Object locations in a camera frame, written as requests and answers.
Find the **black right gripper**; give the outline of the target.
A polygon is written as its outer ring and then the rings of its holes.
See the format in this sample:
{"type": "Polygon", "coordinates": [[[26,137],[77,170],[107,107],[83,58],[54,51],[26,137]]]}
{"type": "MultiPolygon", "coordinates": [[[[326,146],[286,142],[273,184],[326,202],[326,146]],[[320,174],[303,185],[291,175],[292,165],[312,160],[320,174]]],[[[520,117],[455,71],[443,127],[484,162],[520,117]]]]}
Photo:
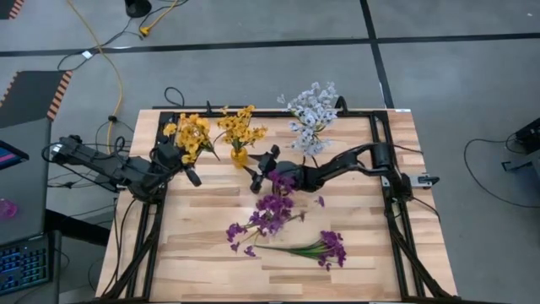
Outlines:
{"type": "Polygon", "coordinates": [[[269,152],[265,152],[262,155],[249,155],[253,160],[257,161],[257,167],[259,173],[252,170],[250,167],[245,167],[246,172],[251,176],[251,191],[253,193],[259,193],[262,188],[262,182],[265,178],[269,179],[269,174],[272,171],[277,173],[285,173],[289,169],[295,168],[295,163],[292,161],[279,161],[277,158],[280,155],[280,148],[274,144],[269,152]]]}

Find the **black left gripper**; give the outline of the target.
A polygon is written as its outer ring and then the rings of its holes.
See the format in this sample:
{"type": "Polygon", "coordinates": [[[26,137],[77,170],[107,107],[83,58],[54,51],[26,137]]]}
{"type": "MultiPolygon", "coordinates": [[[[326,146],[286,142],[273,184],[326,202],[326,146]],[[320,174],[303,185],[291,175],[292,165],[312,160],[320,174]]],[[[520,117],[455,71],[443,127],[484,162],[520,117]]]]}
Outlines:
{"type": "Polygon", "coordinates": [[[160,169],[159,175],[171,177],[179,172],[185,172],[186,177],[194,187],[202,182],[193,167],[188,167],[182,160],[185,150],[174,146],[173,143],[158,144],[156,148],[156,164],[160,169]]]}

